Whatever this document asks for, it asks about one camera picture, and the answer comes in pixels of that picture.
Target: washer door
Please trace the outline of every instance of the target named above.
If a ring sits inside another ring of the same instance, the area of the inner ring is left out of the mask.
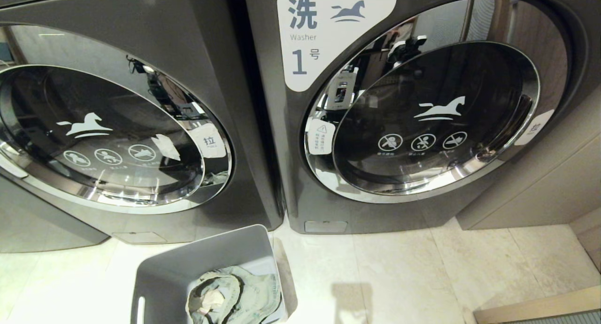
[[[200,99],[111,46],[37,26],[2,27],[2,165],[95,208],[171,213],[217,195],[232,158]]]
[[[318,93],[305,127],[309,167],[363,202],[457,189],[512,157],[551,117],[566,49],[553,21],[519,0],[462,0],[410,18]]]

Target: horse logo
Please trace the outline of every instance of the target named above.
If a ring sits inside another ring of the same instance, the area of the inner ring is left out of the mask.
[[[65,134],[66,136],[81,133],[82,131],[112,130],[107,127],[102,127],[101,125],[98,124],[97,121],[102,121],[102,119],[98,115],[96,115],[96,113],[88,113],[85,115],[83,123],[71,123],[69,121],[61,121],[61,122],[57,122],[56,124],[57,125],[69,125],[69,124],[71,125],[71,130],[69,130],[69,132],[67,132]],[[77,135],[77,136],[75,136],[75,138],[78,139],[78,138],[85,138],[86,136],[97,136],[97,135],[108,135],[108,133],[86,133],[86,134]]]
[[[446,106],[434,106],[432,103],[420,103],[420,107],[431,107],[427,111],[422,114],[415,115],[414,118],[421,118],[423,116],[432,116],[432,115],[457,115],[461,116],[460,113],[457,112],[457,106],[465,104],[465,96],[460,96],[457,99],[449,102]],[[419,119],[419,121],[430,121],[434,119],[450,119],[447,116],[435,116],[431,118],[423,118]]]
[[[356,18],[365,18],[361,14],[361,8],[365,8],[363,0],[357,1],[352,8],[342,8],[342,6],[332,6],[332,8],[340,9],[338,14],[331,17],[331,19],[340,18],[336,22],[359,22]]]

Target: laundry basket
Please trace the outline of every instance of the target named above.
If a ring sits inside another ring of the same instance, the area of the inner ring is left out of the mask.
[[[191,324],[186,300],[198,278],[205,272],[232,265],[254,275],[274,273],[281,284],[264,226],[224,232],[144,260],[136,275],[131,324]],[[277,310],[263,322],[276,323],[286,317],[282,297]]]

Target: front-load washer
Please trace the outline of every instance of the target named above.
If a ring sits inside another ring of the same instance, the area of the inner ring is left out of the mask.
[[[0,0],[2,174],[130,243],[279,226],[228,0]]]
[[[292,228],[444,224],[599,82],[599,0],[247,0]]]

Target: tile floor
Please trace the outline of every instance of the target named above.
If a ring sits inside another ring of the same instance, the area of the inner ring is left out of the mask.
[[[601,284],[567,225],[348,236],[273,233],[290,324],[474,324],[472,311]],[[0,323],[126,324],[135,271],[178,245],[0,254]]]

